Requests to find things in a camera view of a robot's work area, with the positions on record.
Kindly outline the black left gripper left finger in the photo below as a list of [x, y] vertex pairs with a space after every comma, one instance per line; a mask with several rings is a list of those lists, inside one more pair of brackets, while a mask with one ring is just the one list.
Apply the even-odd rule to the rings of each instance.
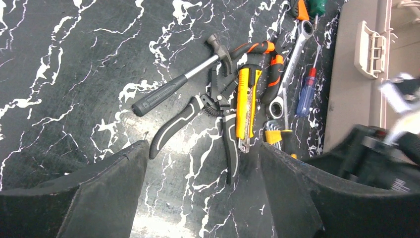
[[1, 192], [1, 237], [129, 237], [148, 160], [140, 140], [68, 175]]

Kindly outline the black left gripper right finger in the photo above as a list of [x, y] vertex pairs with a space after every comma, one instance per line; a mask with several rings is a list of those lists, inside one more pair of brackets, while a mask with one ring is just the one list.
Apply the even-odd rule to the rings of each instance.
[[417, 238], [420, 195], [348, 181], [268, 143], [260, 168], [280, 238]]

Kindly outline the black handled claw hammer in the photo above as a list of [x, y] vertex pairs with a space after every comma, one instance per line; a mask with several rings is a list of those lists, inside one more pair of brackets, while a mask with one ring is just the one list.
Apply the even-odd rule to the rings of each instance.
[[192, 78], [194, 75], [203, 71], [217, 61], [221, 61], [223, 63], [225, 69], [224, 74], [225, 76], [229, 76], [232, 73], [233, 60], [227, 47], [220, 42], [219, 37], [215, 33], [207, 38], [207, 43], [213, 48], [213, 55], [210, 58], [136, 101], [132, 105], [134, 114], [139, 117], [146, 115], [150, 110], [180, 89], [188, 81], [188, 79]]

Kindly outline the yellow utility knife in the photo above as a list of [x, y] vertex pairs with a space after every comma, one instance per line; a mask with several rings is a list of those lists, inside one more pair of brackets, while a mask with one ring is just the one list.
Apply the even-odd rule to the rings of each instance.
[[238, 148], [243, 153], [250, 150], [250, 139], [254, 137], [253, 126], [256, 110], [257, 83], [262, 68], [257, 64], [244, 64], [239, 69], [237, 104], [236, 104], [236, 138]]

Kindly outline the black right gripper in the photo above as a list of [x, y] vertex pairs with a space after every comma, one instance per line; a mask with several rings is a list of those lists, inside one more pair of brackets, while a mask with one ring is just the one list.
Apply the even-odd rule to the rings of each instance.
[[400, 117], [390, 129], [353, 126], [331, 151], [303, 161], [342, 179], [398, 192], [420, 190], [420, 79], [398, 75], [379, 90]]

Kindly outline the orange handled pliers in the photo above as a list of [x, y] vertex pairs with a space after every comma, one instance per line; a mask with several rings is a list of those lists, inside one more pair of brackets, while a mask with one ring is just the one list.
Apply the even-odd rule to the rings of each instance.
[[273, 41], [243, 43], [230, 52], [233, 59], [243, 54], [267, 55], [264, 66], [264, 69], [267, 70], [265, 91], [261, 97], [261, 102], [264, 105], [269, 105], [275, 99], [280, 87], [281, 72], [285, 65], [285, 56], [282, 51], [282, 43], [278, 39], [274, 39]]

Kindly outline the beige translucent plastic toolbox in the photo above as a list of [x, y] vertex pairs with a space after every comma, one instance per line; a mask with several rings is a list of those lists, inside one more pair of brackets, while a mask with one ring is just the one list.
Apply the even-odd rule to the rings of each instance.
[[420, 3], [349, 0], [335, 42], [324, 151], [356, 124], [390, 128], [398, 119], [378, 86], [399, 73], [420, 75]]

